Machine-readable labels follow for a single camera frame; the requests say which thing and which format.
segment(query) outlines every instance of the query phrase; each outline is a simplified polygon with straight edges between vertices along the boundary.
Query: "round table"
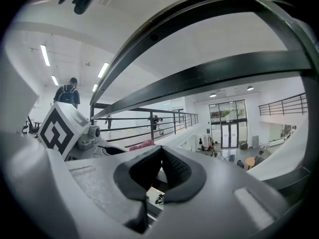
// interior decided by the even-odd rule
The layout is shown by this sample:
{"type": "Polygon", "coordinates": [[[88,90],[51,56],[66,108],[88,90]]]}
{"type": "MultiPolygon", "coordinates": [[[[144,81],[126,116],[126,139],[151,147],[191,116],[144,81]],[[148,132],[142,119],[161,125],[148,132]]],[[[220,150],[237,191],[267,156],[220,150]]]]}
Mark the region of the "round table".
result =
{"type": "Polygon", "coordinates": [[[254,157],[248,157],[245,160],[245,163],[248,165],[248,170],[251,166],[255,165],[255,158],[254,157]]]}

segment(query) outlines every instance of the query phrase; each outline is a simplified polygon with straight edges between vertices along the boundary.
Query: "white ceiling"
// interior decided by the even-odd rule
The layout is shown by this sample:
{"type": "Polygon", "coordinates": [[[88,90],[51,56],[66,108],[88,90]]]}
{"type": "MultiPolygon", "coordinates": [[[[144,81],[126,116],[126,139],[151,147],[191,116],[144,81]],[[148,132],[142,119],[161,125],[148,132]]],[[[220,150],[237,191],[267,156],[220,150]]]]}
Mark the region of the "white ceiling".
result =
{"type": "Polygon", "coordinates": [[[266,85],[269,81],[264,82],[257,82],[257,83],[250,83],[245,85],[233,86],[229,88],[224,88],[220,90],[212,90],[208,92],[203,92],[200,94],[192,95],[193,100],[195,103],[207,102],[207,101],[214,101],[219,99],[226,99],[231,97],[255,94],[262,91],[262,87],[266,85]],[[247,91],[248,86],[253,86],[254,89],[247,91]],[[210,95],[215,93],[217,96],[211,98],[210,95]]]}
{"type": "MultiPolygon", "coordinates": [[[[103,63],[111,62],[148,18],[178,0],[94,0],[83,15],[73,12],[71,1],[27,6],[15,19],[8,43],[40,82],[53,85],[51,75],[55,75],[60,84],[66,84],[76,77],[80,90],[89,93],[100,80],[97,75],[103,63]],[[47,46],[51,67],[44,64],[41,44],[47,46]]],[[[174,33],[141,55],[104,96],[123,98],[163,77],[214,59],[284,49],[274,32],[253,13],[208,19],[174,33]]]]}

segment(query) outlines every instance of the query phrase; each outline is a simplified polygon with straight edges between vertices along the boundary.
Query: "entrance door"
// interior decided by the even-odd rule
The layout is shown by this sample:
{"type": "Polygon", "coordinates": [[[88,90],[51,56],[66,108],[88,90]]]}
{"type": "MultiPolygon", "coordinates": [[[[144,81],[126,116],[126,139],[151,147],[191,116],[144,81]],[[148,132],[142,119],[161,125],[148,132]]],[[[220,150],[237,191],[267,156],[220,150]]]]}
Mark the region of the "entrance door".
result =
{"type": "Polygon", "coordinates": [[[222,125],[222,148],[238,147],[238,123],[222,125]]]}
{"type": "Polygon", "coordinates": [[[229,125],[222,125],[221,147],[229,148],[229,125]]]}

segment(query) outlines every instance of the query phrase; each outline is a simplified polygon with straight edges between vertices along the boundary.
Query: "fluorescent light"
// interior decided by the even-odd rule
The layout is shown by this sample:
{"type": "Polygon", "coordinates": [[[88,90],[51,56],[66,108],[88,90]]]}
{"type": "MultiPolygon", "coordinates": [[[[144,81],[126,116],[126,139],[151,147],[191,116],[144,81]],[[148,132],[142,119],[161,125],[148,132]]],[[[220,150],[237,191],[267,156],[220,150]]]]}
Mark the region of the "fluorescent light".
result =
{"type": "Polygon", "coordinates": [[[102,66],[98,77],[101,78],[103,76],[103,74],[105,73],[106,69],[108,68],[109,64],[108,63],[104,63],[104,65],[102,66]]]}
{"type": "Polygon", "coordinates": [[[54,81],[54,84],[57,85],[57,86],[59,86],[59,84],[58,84],[58,82],[57,82],[55,76],[51,75],[51,77],[52,77],[52,80],[54,81]]]}
{"type": "Polygon", "coordinates": [[[98,87],[98,85],[94,84],[92,91],[95,92],[97,87],[98,87]]]}
{"type": "Polygon", "coordinates": [[[41,51],[42,51],[42,55],[43,55],[45,64],[47,66],[50,66],[50,62],[49,62],[48,54],[46,53],[45,45],[41,45],[41,51]]]}

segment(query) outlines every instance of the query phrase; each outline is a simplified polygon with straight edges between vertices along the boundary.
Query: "backpack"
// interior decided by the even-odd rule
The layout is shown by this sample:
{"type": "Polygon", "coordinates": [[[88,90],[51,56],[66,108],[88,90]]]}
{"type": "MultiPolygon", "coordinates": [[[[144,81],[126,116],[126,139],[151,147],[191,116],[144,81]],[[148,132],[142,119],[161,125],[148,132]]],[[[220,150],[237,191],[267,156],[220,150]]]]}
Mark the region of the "backpack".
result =
{"type": "Polygon", "coordinates": [[[73,93],[76,91],[75,87],[69,89],[67,85],[63,85],[62,93],[60,94],[58,101],[62,103],[74,105],[73,93]]]}

